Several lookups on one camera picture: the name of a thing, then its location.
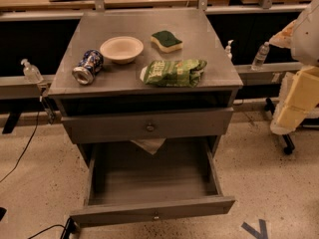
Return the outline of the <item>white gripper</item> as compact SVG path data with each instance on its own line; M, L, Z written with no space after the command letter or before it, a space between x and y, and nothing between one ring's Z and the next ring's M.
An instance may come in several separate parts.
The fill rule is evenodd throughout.
M272 46L291 48L295 20L269 39ZM270 129L283 135L294 131L319 105L319 68L303 66L297 73L286 73L279 91Z

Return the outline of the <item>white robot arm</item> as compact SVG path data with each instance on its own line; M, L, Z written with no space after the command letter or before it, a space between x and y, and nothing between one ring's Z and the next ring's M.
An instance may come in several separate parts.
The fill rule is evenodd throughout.
M292 58L302 64L292 80L282 84L270 125L273 133L287 134L319 105L319 0L312 0L298 18L272 36L269 43L290 49Z

